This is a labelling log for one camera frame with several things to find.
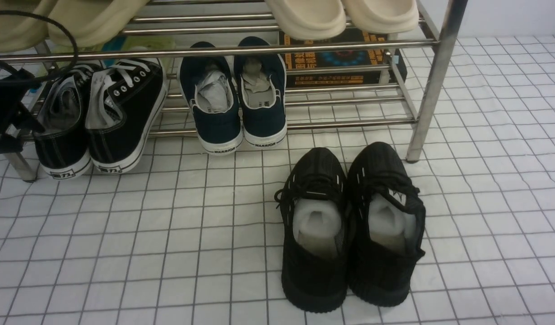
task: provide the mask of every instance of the grid pattern floor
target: grid pattern floor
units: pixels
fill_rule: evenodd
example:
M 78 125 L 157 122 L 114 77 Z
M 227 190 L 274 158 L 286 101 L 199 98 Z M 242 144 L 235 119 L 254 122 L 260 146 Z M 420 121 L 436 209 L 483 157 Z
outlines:
M 419 104 L 432 52 L 404 54 Z M 0 325 L 555 325 L 555 37 L 460 39 L 451 65 L 422 159 L 406 165 L 428 210 L 427 253 L 400 306 L 349 292 L 332 313 L 304 313 L 280 284 L 273 194 L 315 146 L 346 167 L 374 141 L 404 157 L 411 128 L 372 127 L 291 133 L 276 150 L 221 158 L 195 138 L 150 140 L 129 174 L 63 183 L 27 184 L 0 156 Z M 168 113 L 155 127 L 190 124 Z M 38 165 L 33 146 L 25 157 Z

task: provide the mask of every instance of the metal shoe rack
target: metal shoe rack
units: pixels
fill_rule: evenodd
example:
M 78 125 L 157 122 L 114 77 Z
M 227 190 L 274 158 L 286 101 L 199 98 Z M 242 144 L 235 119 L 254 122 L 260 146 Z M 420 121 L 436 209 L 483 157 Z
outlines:
M 189 57 L 189 56 L 232 56 L 235 54 L 266 54 L 266 53 L 302 53 L 309 51 L 349 51 L 349 50 L 383 50 L 385 64 L 377 66 L 352 66 L 339 68 L 317 68 L 309 70 L 298 70 L 290 74 L 324 74 L 336 72 L 350 72 L 362 70 L 379 70 L 381 71 L 380 84 L 368 86 L 335 86 L 335 87 L 313 87 L 313 88 L 296 88 L 286 91 L 286 94 L 304 94 L 304 93 L 332 93 L 337 91 L 382 91 L 396 90 L 400 95 L 384 95 L 368 98 L 347 98 L 347 99 L 325 99 L 310 101 L 289 101 L 288 109 L 293 107 L 308 107 L 316 105 L 358 105 L 368 103 L 383 103 L 400 101 L 405 107 L 409 117 L 394 119 L 372 119 L 372 120 L 355 120 L 355 121 L 333 121 L 326 123 L 289 123 L 290 130 L 307 130 L 307 129 L 323 129 L 323 128 L 344 128 L 344 127 L 370 127 L 375 125 L 397 125 L 411 124 L 414 132 L 410 141 L 406 160 L 415 163 L 420 159 L 422 146 L 428 128 L 434 115 L 434 109 L 438 102 L 438 96 L 442 89 L 446 70 L 449 60 L 453 52 L 456 42 L 457 33 L 460 29 L 462 18 L 466 9 L 468 0 L 449 0 L 447 10 L 444 17 L 442 30 L 438 30 L 436 25 L 430 19 L 428 12 L 418 1 L 420 10 L 420 27 L 424 33 L 425 39 L 415 40 L 395 40 L 395 35 L 389 35 L 388 41 L 381 43 L 331 43 L 318 45 L 300 45 L 300 46 L 269 46 L 269 47 L 217 47 L 215 49 L 174 49 L 164 51 L 119 51 L 119 52 L 88 52 L 79 55 L 80 60 L 105 60 L 111 58 L 152 58 L 152 57 Z M 170 5 L 213 5 L 213 4 L 249 4 L 254 2 L 263 2 L 263 0 L 152 0 L 148 6 L 170 6 Z M 261 21 L 272 20 L 271 13 L 255 13 L 255 14 L 211 14 L 199 16 L 159 16 L 159 17 L 135 17 L 131 20 L 133 24 L 160 24 L 160 23 L 176 23 L 180 24 L 178 28 L 125 28 L 121 35 L 188 35 L 188 34 L 204 34 L 204 33 L 253 33 L 279 31 L 279 26 L 272 23 L 259 23 L 254 25 L 229 25 L 221 27 L 183 27 L 184 23 L 223 23 L 235 21 Z M 411 47 L 431 47 L 434 51 L 434 61 L 428 76 L 424 97 L 419 109 L 414 104 L 405 87 L 396 64 L 393 62 L 393 54 L 396 49 Z M 55 66 L 55 62 L 70 61 L 72 54 L 52 54 L 45 43 L 35 47 L 38 54 L 24 55 L 13 54 L 0 56 L 1 60 L 9 64 L 21 63 L 43 63 L 47 68 Z M 389 72 L 392 71 L 397 80 L 396 83 L 389 83 Z M 29 109 L 33 113 L 38 112 L 42 107 L 44 98 L 48 94 L 50 87 L 45 84 L 40 88 L 35 99 L 31 103 Z M 181 94 L 169 94 L 168 99 L 175 100 L 182 98 Z M 166 105 L 163 112 L 188 113 L 187 107 L 172 107 Z M 150 136 L 154 138 L 166 136 L 188 136 L 195 134 L 195 129 L 185 130 L 155 130 L 151 131 Z M 30 140 L 30 136 L 26 134 L 17 134 L 26 140 Z M 6 158 L 11 165 L 19 173 L 24 181 L 34 181 L 36 179 L 36 171 L 29 166 L 21 154 L 7 154 Z

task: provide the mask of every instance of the rack leg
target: rack leg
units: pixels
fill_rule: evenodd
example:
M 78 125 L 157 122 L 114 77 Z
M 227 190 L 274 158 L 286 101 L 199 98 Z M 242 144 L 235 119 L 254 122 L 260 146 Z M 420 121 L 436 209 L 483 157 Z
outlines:
M 462 18 L 468 0 L 449 0 L 448 9 L 440 32 L 440 43 L 434 49 L 434 61 L 428 82 L 426 83 L 426 91 L 424 98 L 420 105 L 420 112 L 418 114 L 418 124 L 414 128 L 414 134 L 410 140 L 408 153 L 406 154 L 406 161 L 408 163 L 415 163 L 420 160 L 422 154 L 422 147 L 428 135 L 428 128 L 434 116 L 434 110 L 438 103 L 438 96 L 442 90 L 442 84 L 448 70 L 448 64 L 452 57 L 456 38 L 460 31 Z

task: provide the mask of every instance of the black canvas sneaker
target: black canvas sneaker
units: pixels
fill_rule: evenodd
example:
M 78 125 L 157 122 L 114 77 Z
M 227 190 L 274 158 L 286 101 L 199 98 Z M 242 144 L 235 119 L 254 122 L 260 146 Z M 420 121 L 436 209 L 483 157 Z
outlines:
M 286 298 L 304 311 L 330 312 L 345 299 L 344 182 L 335 155 L 314 148 L 275 194 L 285 228 L 281 284 Z
M 355 238 L 348 257 L 348 284 L 364 301 L 396 306 L 408 296 L 417 261 L 426 209 L 389 144 L 367 146 L 351 165 L 347 198 Z
M 139 163 L 167 93 L 164 68 L 153 58 L 121 60 L 93 76 L 85 127 L 100 172 L 125 173 Z
M 38 113 L 45 131 L 34 132 L 34 146 L 44 172 L 54 179 L 71 179 L 91 167 L 84 124 L 91 80 L 100 70 L 100 63 L 77 64 L 67 76 L 54 82 Z

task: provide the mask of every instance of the navy canvas sneaker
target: navy canvas sneaker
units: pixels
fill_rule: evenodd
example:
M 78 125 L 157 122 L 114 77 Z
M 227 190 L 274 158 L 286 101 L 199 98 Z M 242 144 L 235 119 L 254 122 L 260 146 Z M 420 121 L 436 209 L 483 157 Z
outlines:
M 239 46 L 269 46 L 269 43 L 247 37 Z M 287 134 L 285 62 L 279 54 L 235 56 L 234 72 L 245 139 L 260 149 L 278 145 Z
M 199 42 L 195 47 L 215 46 Z M 215 156 L 237 150 L 243 131 L 238 96 L 225 57 L 183 58 L 177 78 L 203 148 Z

